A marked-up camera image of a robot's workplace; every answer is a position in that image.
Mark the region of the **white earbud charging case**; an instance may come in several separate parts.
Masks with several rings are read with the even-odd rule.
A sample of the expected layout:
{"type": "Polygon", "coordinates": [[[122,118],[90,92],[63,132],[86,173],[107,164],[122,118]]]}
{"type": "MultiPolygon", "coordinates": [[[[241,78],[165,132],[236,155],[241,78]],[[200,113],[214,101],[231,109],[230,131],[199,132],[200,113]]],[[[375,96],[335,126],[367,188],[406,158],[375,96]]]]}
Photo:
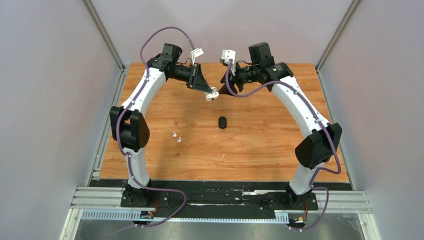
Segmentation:
{"type": "Polygon", "coordinates": [[[218,90],[217,90],[216,87],[211,87],[211,92],[210,93],[208,93],[208,92],[205,93],[205,99],[208,102],[214,101],[218,97],[219,97],[219,92],[218,92],[218,90]]]}

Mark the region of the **black earbud charging case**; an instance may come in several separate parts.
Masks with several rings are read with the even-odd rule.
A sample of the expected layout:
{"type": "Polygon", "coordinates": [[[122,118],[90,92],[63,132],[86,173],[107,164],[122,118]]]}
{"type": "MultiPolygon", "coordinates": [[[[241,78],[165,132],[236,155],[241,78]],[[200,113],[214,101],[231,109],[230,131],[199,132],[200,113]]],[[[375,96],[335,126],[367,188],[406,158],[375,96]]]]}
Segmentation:
{"type": "Polygon", "coordinates": [[[220,116],[218,118],[218,127],[220,129],[225,129],[227,127],[227,118],[225,116],[220,116]]]}

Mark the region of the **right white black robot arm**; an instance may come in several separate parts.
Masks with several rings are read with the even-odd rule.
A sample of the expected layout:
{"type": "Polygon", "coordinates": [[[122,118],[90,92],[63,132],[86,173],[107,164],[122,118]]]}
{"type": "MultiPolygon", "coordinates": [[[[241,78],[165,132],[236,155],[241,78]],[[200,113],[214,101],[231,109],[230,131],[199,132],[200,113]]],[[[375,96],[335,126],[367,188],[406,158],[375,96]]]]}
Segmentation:
{"type": "Polygon", "coordinates": [[[313,106],[302,91],[294,72],[285,62],[277,63],[268,43],[260,42],[248,48],[251,62],[241,67],[236,52],[224,49],[220,62],[227,67],[221,79],[220,94],[246,98],[261,89],[274,94],[286,107],[304,137],[294,153],[299,162],[294,177],[286,188],[285,201],[298,209],[310,196],[313,182],[331,157],[337,156],[342,127],[330,123],[313,106]]]}

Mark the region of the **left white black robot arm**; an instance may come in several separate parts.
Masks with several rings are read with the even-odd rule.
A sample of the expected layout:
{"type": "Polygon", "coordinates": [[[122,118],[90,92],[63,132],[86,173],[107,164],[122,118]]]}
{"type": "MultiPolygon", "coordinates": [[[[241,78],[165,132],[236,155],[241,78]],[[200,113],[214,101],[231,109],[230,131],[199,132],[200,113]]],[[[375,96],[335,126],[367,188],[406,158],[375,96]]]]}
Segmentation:
{"type": "Polygon", "coordinates": [[[187,88],[203,92],[207,101],[218,98],[215,87],[205,80],[201,64],[195,59],[203,55],[202,48],[191,51],[191,63],[179,62],[183,50],[166,43],[162,53],[146,62],[145,72],[135,90],[121,106],[109,111],[112,137],[118,143],[128,166],[129,179],[124,194],[126,200],[135,200],[140,206],[149,206],[153,193],[149,188],[150,176],[147,171],[145,147],[150,139],[150,130],[145,119],[146,112],[158,90],[169,78],[183,81],[187,88]]]}

